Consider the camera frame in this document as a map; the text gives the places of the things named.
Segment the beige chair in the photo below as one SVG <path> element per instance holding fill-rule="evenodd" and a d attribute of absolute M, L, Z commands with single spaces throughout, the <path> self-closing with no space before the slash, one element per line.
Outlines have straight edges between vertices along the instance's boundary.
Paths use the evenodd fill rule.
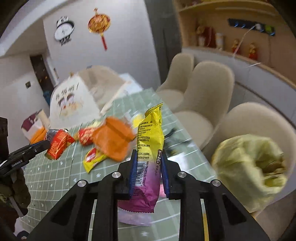
<path fill-rule="evenodd" d="M 283 150 L 287 183 L 265 207 L 252 215 L 271 240 L 278 239 L 295 213 L 295 128 L 278 112 L 256 102 L 246 102 L 226 114 L 202 152 L 208 161 L 226 139 L 244 134 L 271 138 Z"/>
<path fill-rule="evenodd" d="M 194 56 L 178 53 L 171 61 L 165 82 L 156 90 L 170 110 L 176 109 L 184 99 L 188 81 L 194 69 Z"/>
<path fill-rule="evenodd" d="M 182 102 L 172 111 L 202 150 L 227 113 L 235 76 L 227 66 L 203 61 L 194 68 Z"/>

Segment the far beige chair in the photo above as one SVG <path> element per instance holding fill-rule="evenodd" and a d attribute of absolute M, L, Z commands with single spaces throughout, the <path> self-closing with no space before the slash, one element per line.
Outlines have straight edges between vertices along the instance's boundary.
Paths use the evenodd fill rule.
<path fill-rule="evenodd" d="M 184 99 L 188 81 L 194 69 L 194 56 L 178 53 L 171 61 L 165 82 L 156 90 L 170 110 L 176 109 Z"/>

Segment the black power strip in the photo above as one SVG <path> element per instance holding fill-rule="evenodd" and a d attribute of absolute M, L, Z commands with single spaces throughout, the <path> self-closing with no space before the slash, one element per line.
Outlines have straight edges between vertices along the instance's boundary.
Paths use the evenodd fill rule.
<path fill-rule="evenodd" d="M 275 28 L 271 25 L 249 21 L 249 20 L 240 20 L 240 19 L 231 19 L 229 18 L 228 24 L 234 28 L 254 30 L 257 32 L 268 34 L 269 36 L 275 36 Z"/>

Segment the orange snack bag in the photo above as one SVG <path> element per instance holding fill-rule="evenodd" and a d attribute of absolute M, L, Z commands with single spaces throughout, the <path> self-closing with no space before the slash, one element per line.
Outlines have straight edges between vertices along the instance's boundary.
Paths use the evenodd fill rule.
<path fill-rule="evenodd" d="M 100 152 L 114 161 L 122 162 L 128 154 L 130 142 L 135 139 L 131 126 L 109 116 L 92 133 L 92 141 Z"/>

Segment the green trash bag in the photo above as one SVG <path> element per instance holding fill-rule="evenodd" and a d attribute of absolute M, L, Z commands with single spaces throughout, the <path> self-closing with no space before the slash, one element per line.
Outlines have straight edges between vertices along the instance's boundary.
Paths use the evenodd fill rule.
<path fill-rule="evenodd" d="M 284 153 L 268 137 L 247 134 L 224 140 L 211 165 L 250 213 L 267 207 L 287 183 Z"/>

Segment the white cartoon paper bag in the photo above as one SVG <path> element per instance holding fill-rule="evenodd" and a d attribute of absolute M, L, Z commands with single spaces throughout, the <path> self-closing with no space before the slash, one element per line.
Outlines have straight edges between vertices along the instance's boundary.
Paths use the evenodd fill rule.
<path fill-rule="evenodd" d="M 69 77 L 54 89 L 50 101 L 50 128 L 69 129 L 99 118 L 100 109 L 79 75 Z"/>

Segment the yellow purple snack packet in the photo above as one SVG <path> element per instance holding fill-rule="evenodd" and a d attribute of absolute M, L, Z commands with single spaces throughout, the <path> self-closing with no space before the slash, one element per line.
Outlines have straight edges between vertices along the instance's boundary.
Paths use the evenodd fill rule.
<path fill-rule="evenodd" d="M 118 201 L 118 207 L 130 212 L 153 213 L 159 198 L 161 157 L 164 147 L 162 103 L 148 109 L 137 127 L 137 173 L 133 174 L 130 200 Z"/>

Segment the near beige chair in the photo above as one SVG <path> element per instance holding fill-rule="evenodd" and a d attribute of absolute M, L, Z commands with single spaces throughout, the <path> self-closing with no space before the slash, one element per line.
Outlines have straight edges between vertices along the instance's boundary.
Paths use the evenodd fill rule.
<path fill-rule="evenodd" d="M 278 239 L 295 213 L 295 128 L 278 112 L 256 102 L 246 102 L 226 114 L 202 152 L 208 161 L 226 139 L 244 134 L 271 138 L 283 150 L 287 183 L 265 207 L 252 215 L 271 240 Z"/>

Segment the red round snack packet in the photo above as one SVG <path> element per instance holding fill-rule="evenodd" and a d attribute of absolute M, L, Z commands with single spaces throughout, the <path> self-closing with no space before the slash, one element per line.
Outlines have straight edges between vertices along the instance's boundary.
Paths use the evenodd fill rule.
<path fill-rule="evenodd" d="M 77 133 L 77 140 L 82 146 L 88 146 L 93 143 L 92 135 L 96 128 L 94 127 L 87 127 L 81 128 Z"/>

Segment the panda wall clock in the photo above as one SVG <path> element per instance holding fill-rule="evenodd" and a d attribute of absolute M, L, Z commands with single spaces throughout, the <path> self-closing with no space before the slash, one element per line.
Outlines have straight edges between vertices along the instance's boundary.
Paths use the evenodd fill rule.
<path fill-rule="evenodd" d="M 69 20 L 67 16 L 62 16 L 57 21 L 57 27 L 54 33 L 54 39 L 62 45 L 71 41 L 71 34 L 75 28 L 74 21 Z"/>

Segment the yellow red candy wrapper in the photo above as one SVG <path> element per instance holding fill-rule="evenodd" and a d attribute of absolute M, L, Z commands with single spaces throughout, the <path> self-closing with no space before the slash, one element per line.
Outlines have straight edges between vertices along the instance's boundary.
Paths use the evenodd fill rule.
<path fill-rule="evenodd" d="M 83 160 L 83 166 L 87 173 L 98 165 L 100 162 L 104 161 L 107 158 L 105 154 L 97 150 L 96 148 L 91 149 Z"/>

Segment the wooden shelf cabinet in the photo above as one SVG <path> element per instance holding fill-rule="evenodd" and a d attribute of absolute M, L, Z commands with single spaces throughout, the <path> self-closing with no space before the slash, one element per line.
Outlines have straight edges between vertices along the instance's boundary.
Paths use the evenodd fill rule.
<path fill-rule="evenodd" d="M 173 1 L 185 49 L 233 56 L 295 88 L 295 35 L 268 1 Z M 271 25 L 275 36 L 229 26 L 228 19 Z"/>

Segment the middle beige chair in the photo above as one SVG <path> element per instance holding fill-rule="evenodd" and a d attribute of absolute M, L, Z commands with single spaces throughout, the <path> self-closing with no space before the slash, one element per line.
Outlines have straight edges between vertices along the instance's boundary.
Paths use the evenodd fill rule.
<path fill-rule="evenodd" d="M 227 113 L 235 76 L 227 66 L 203 61 L 194 68 L 182 102 L 172 111 L 202 150 Z"/>

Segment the red gold hanging ornament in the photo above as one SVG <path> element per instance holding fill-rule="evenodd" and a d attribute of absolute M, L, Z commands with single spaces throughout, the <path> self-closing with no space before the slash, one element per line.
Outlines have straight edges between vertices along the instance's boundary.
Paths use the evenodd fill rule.
<path fill-rule="evenodd" d="M 88 22 L 88 30 L 91 33 L 99 34 L 102 40 L 104 50 L 107 51 L 107 43 L 105 41 L 104 32 L 106 32 L 110 25 L 110 16 L 98 12 L 98 8 L 94 9 L 94 16 Z"/>

